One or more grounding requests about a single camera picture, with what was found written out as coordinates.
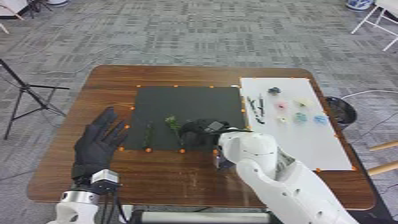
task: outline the small object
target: small object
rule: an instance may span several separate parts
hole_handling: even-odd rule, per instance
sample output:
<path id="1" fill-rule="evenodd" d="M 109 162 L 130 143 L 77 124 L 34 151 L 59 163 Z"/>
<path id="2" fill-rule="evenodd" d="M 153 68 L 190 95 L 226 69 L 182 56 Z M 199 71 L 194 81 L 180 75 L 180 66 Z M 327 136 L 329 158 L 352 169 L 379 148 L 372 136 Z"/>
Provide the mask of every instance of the small object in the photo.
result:
<path id="1" fill-rule="evenodd" d="M 251 97 L 247 97 L 247 101 L 249 101 L 249 104 L 251 104 L 251 108 L 253 108 L 253 113 L 254 113 L 254 116 L 256 116 L 256 121 L 260 124 L 265 124 L 263 120 L 260 119 L 260 116 L 258 116 L 258 111 L 256 111 L 256 100 L 251 99 Z"/>
<path id="2" fill-rule="evenodd" d="M 260 102 L 260 116 L 265 117 L 265 99 L 263 99 L 263 96 L 260 94 L 260 97 L 258 97 L 258 102 Z"/>
<path id="3" fill-rule="evenodd" d="M 153 122 L 150 122 L 148 125 L 146 125 L 144 143 L 143 143 L 143 149 L 146 149 L 146 152 L 153 151 L 153 149 L 151 149 L 153 131 L 155 131 L 155 126 L 153 126 Z"/>
<path id="4" fill-rule="evenodd" d="M 315 123 L 318 123 L 318 124 L 327 124 L 327 116 L 324 116 L 324 115 L 318 115 L 318 116 L 315 116 Z"/>
<path id="5" fill-rule="evenodd" d="M 278 103 L 278 109 L 285 110 L 288 108 L 286 102 Z"/>
<path id="6" fill-rule="evenodd" d="M 281 89 L 278 87 L 270 88 L 269 93 L 276 96 L 281 93 Z"/>
<path id="7" fill-rule="evenodd" d="M 295 121 L 304 123 L 308 121 L 308 115 L 304 113 L 295 113 Z"/>
<path id="8" fill-rule="evenodd" d="M 178 124 L 178 119 L 176 119 L 175 115 L 166 118 L 166 124 L 167 124 L 167 127 L 171 128 L 171 131 L 175 132 L 178 144 L 180 144 L 180 146 L 183 146 L 183 141 L 182 141 L 180 134 L 178 134 L 182 126 Z"/>
<path id="9" fill-rule="evenodd" d="M 299 99 L 297 101 L 299 107 L 311 107 L 313 101 L 310 99 Z"/>
<path id="10" fill-rule="evenodd" d="M 278 120 L 279 120 L 281 123 L 288 122 L 288 118 L 286 117 L 278 117 Z"/>

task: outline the white paper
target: white paper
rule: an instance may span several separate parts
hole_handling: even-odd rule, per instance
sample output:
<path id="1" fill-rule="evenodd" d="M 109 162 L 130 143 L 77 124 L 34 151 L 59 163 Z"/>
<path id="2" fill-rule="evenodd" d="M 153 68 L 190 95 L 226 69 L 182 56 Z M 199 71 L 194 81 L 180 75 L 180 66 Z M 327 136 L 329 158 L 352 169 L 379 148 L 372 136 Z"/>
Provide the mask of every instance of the white paper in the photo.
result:
<path id="1" fill-rule="evenodd" d="M 315 116 L 324 115 L 324 108 L 317 98 L 315 90 L 306 78 L 242 78 L 242 96 L 246 98 L 246 111 L 251 129 L 276 137 L 285 152 L 304 162 L 310 169 L 352 170 L 342 142 L 334 137 L 334 128 L 315 122 Z M 278 87 L 281 94 L 274 96 L 269 89 Z M 256 121 L 256 116 L 247 102 L 247 96 L 256 100 L 260 107 L 260 94 L 263 96 L 265 124 Z M 301 107 L 297 101 L 310 101 L 311 105 Z M 304 123 L 295 121 L 295 113 L 308 116 Z"/>

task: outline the chair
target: chair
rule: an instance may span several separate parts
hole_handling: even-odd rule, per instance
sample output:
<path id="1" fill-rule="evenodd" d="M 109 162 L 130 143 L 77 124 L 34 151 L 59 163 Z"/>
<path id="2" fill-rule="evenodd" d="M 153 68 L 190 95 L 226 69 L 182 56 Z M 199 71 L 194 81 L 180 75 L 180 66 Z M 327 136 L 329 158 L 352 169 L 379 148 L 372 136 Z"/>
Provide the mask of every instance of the chair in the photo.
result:
<path id="1" fill-rule="evenodd" d="M 382 149 L 386 149 L 389 147 L 395 147 L 395 146 L 398 146 L 398 141 L 389 142 L 382 145 L 377 145 L 375 147 L 372 147 L 370 150 L 377 151 L 377 150 L 382 150 Z M 395 162 L 384 164 L 382 166 L 377 166 L 372 169 L 368 169 L 368 174 L 372 176 L 372 175 L 375 175 L 379 173 L 384 173 L 384 172 L 388 172 L 389 170 L 395 170 L 395 169 L 398 169 L 398 161 L 395 161 Z"/>
<path id="2" fill-rule="evenodd" d="M 16 18 L 18 18 L 20 20 L 23 20 L 22 16 L 20 16 L 18 13 L 15 12 L 15 10 L 13 10 L 4 4 L 0 4 L 0 7 L 6 8 L 6 9 L 9 10 L 9 12 L 15 14 Z M 0 28 L 2 28 L 4 32 L 9 34 L 9 30 L 7 30 L 7 28 L 6 28 L 6 26 L 4 26 L 2 23 L 0 23 Z"/>
<path id="3" fill-rule="evenodd" d="M 398 13 L 398 0 L 377 0 L 375 4 L 377 4 L 377 7 L 374 8 L 368 16 L 365 17 L 361 23 L 358 24 L 358 27 L 352 31 L 352 34 L 358 32 L 358 29 L 359 29 L 359 27 L 363 26 L 365 23 L 370 23 L 374 25 L 374 27 L 381 28 L 388 33 L 391 33 L 397 38 L 395 38 L 393 42 L 389 43 L 388 47 L 382 50 L 382 51 L 386 51 L 389 49 L 389 47 L 393 46 L 395 42 L 398 41 L 398 34 L 391 30 L 388 30 L 382 26 L 379 26 L 379 23 L 381 23 L 381 19 L 384 18 L 395 24 L 398 24 L 398 22 L 384 16 L 386 11 L 389 11 L 393 14 Z M 370 16 L 375 13 L 379 8 L 382 8 L 382 13 L 379 15 L 377 22 L 374 23 L 374 22 L 370 22 L 368 19 L 370 19 Z"/>

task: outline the white chair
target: white chair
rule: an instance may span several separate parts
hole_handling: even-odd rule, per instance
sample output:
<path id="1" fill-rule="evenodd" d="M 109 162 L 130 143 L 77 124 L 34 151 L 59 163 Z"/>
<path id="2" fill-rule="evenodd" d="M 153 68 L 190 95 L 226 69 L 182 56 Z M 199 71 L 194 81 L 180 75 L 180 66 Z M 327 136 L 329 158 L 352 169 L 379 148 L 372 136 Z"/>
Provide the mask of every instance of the white chair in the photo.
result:
<path id="1" fill-rule="evenodd" d="M 0 7 L 2 7 L 6 10 L 9 10 L 9 12 L 15 14 L 16 18 L 18 18 L 20 20 L 23 20 L 22 16 L 20 16 L 18 13 L 15 12 L 15 10 L 13 10 L 4 4 L 0 4 Z M 4 32 L 9 34 L 9 30 L 7 30 L 7 28 L 6 28 L 6 26 L 4 26 L 2 23 L 0 23 L 0 28 L 2 28 Z"/>
<path id="2" fill-rule="evenodd" d="M 374 25 L 374 27 L 381 28 L 386 32 L 389 32 L 395 35 L 397 38 L 395 38 L 393 42 L 389 43 L 388 47 L 382 50 L 382 51 L 386 51 L 389 49 L 389 47 L 393 46 L 395 42 L 398 41 L 398 34 L 391 30 L 388 30 L 384 27 L 381 27 L 379 23 L 381 23 L 381 19 L 384 18 L 395 24 L 398 24 L 398 22 L 384 16 L 386 11 L 389 11 L 393 14 L 398 14 L 398 0 L 377 0 L 375 4 L 377 4 L 377 7 L 374 8 L 368 16 L 365 17 L 361 23 L 358 24 L 358 27 L 352 31 L 352 34 L 358 32 L 358 29 L 359 29 L 359 27 L 363 26 L 365 23 L 370 23 Z M 382 8 L 382 13 L 379 15 L 377 22 L 374 23 L 374 22 L 370 22 L 368 19 L 370 19 L 370 16 L 375 13 L 379 8 Z"/>

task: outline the tripod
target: tripod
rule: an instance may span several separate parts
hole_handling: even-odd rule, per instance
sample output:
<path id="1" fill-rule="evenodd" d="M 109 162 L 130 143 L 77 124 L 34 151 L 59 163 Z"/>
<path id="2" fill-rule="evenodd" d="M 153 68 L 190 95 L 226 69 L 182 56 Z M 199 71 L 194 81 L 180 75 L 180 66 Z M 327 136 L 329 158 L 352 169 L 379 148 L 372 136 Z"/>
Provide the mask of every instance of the tripod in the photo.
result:
<path id="1" fill-rule="evenodd" d="M 52 97 L 54 97 L 54 93 L 55 93 L 55 90 L 57 89 L 70 89 L 66 87 L 57 87 L 57 86 L 43 86 L 43 85 L 31 85 L 29 83 L 25 83 L 9 67 L 9 65 L 6 64 L 4 60 L 0 59 L 0 65 L 4 67 L 4 69 L 7 70 L 18 84 L 20 84 L 20 95 L 18 95 L 18 98 L 16 98 L 16 105 L 15 105 L 15 110 L 13 110 L 13 114 L 11 114 L 11 119 L 9 119 L 9 126 L 7 126 L 7 130 L 6 130 L 6 135 L 4 135 L 4 140 L 7 140 L 9 138 L 9 131 L 11 131 L 11 127 L 13 127 L 13 123 L 15 121 L 23 118 L 29 114 L 32 114 L 36 111 L 41 111 L 41 110 L 50 110 L 55 114 L 66 116 L 64 112 L 61 111 L 61 109 L 54 106 L 54 104 L 50 103 L 50 100 L 52 100 Z M 43 89 L 52 89 L 52 92 L 50 92 L 50 95 L 48 95 L 48 98 L 45 99 L 41 97 L 41 95 L 34 92 L 32 88 L 31 87 L 36 87 L 36 88 L 43 88 Z M 34 109 L 32 111 L 29 111 L 27 113 L 23 113 L 20 116 L 16 116 L 16 111 L 18 111 L 18 107 L 20 107 L 20 102 L 22 102 L 22 96 L 23 96 L 23 93 L 27 93 L 32 98 L 34 98 L 34 101 L 38 102 L 39 104 L 39 108 Z"/>

